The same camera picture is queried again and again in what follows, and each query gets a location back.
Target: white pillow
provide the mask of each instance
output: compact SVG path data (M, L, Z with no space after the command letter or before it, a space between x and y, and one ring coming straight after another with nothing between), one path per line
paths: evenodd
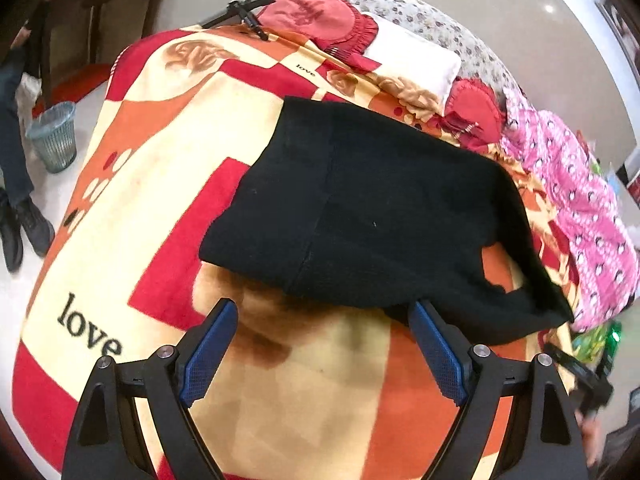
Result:
M378 24L378 34L364 51L364 56L382 63L381 68L388 75L404 76L433 92L444 107L453 80L460 71L460 56L380 16L370 12L363 14L371 16Z

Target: gray trash can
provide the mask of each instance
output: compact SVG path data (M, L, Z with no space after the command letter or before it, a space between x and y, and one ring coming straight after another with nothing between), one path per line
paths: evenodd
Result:
M41 113L27 130L29 139L49 173L59 173L76 158L76 105L64 101Z

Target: floor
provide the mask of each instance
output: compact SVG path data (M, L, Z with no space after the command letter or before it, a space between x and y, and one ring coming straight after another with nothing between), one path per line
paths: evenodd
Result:
M191 25L231 0L165 0L159 28ZM530 99L596 142L605 167L621 164L640 139L640 90L626 59L593 5L593 0L425 0L467 26L505 62ZM30 156L37 192L34 201L59 225L81 169L84 153L104 99L103 85L78 104L78 158L67 170L47 174ZM623 218L640 225L640 211L623 204ZM12 418L10 378L24 311L41 260L26 247L21 270L9 276L0 266L2 337L0 337L0 409L18 439L48 479L60 476L34 453ZM604 413L607 430L626 422L628 393L640 384L640 308L622 316L624 339L612 382L615 397Z

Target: black shoe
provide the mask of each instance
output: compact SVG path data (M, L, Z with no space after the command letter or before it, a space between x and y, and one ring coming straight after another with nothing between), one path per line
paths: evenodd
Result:
M35 253L41 258L46 256L56 233L51 222L42 216L31 198L26 198L15 207L15 215Z
M0 239L6 268L9 272L15 272L22 263L24 248L20 237L20 224L14 210L8 204L0 206Z

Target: blue gripper pad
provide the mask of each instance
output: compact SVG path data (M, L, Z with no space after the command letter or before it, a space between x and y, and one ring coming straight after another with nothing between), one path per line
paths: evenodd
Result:
M447 399L452 399L456 406L464 404L468 395L462 366L433 319L419 302L409 308L409 327L438 383L440 392Z
M184 367L180 400L189 408L207 393L237 327L238 309L229 300Z

